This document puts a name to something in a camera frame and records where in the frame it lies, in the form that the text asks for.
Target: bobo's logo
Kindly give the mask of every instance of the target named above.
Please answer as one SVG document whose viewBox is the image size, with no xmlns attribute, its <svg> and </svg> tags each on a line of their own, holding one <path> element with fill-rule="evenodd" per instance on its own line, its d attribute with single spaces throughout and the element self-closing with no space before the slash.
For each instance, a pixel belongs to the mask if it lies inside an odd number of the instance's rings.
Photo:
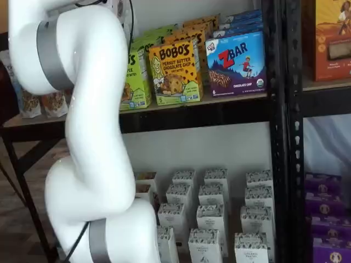
<svg viewBox="0 0 351 263">
<path fill-rule="evenodd" d="M 342 261 L 341 254 L 338 252 L 333 252 L 330 254 L 330 261 L 333 263 L 340 263 Z"/>
<path fill-rule="evenodd" d="M 218 54 L 218 58 L 223 60 L 223 67 L 228 68 L 235 64 L 234 58 L 242 55 L 243 53 L 247 52 L 246 43 L 242 42 L 237 45 L 234 49 L 227 49 Z"/>
<path fill-rule="evenodd" d="M 190 53 L 188 44 L 183 44 L 178 47 L 166 48 L 160 50 L 160 58 L 164 60 L 167 58 L 176 58 L 178 55 L 188 55 Z"/>
</svg>

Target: purple box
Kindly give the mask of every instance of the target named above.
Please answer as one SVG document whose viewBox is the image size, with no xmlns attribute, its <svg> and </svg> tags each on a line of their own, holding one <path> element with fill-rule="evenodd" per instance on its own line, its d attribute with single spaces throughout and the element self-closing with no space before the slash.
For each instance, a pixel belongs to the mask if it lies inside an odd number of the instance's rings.
<svg viewBox="0 0 351 263">
<path fill-rule="evenodd" d="M 351 241 L 314 238 L 313 263 L 350 263 Z"/>
<path fill-rule="evenodd" d="M 307 192 L 305 196 L 305 212 L 309 214 L 346 216 L 345 205 L 340 196 L 326 193 Z"/>
<path fill-rule="evenodd" d="M 339 175 L 306 173 L 305 189 L 310 192 L 340 195 L 341 179 Z"/>
<path fill-rule="evenodd" d="M 312 215 L 311 218 L 311 232 L 313 235 L 351 239 L 351 218 L 324 215 Z"/>
</svg>

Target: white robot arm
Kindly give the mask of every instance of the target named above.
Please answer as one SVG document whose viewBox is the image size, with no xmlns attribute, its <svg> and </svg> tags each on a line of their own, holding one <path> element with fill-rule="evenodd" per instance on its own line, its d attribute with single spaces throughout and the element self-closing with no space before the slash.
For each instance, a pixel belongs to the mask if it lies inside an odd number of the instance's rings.
<svg viewBox="0 0 351 263">
<path fill-rule="evenodd" d="M 123 28 L 100 6 L 47 15 L 76 2 L 9 1 L 9 50 L 22 86 L 38 95 L 75 87 L 65 129 L 71 156 L 48 173 L 48 215 L 65 253 L 92 221 L 72 263 L 159 263 L 155 213 L 149 203 L 134 200 L 119 128 L 128 65 Z"/>
</svg>

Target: green box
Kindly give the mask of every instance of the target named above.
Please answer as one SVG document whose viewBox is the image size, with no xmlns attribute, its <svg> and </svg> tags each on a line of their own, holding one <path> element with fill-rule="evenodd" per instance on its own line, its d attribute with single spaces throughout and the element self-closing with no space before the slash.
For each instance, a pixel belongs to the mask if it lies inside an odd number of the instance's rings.
<svg viewBox="0 0 351 263">
<path fill-rule="evenodd" d="M 132 49 L 128 58 L 126 83 L 121 100 L 121 111 L 147 108 L 151 103 L 151 90 L 145 63 L 144 49 Z"/>
</svg>

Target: red z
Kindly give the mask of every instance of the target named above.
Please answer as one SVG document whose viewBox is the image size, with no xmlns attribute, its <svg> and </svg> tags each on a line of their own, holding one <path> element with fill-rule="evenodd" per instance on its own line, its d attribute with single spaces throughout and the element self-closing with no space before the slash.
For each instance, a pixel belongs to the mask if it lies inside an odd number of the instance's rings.
<svg viewBox="0 0 351 263">
<path fill-rule="evenodd" d="M 218 54 L 218 58 L 220 60 L 223 60 L 223 67 L 228 68 L 234 65 L 234 59 L 228 60 L 229 59 L 229 49 L 223 51 L 222 53 Z"/>
</svg>

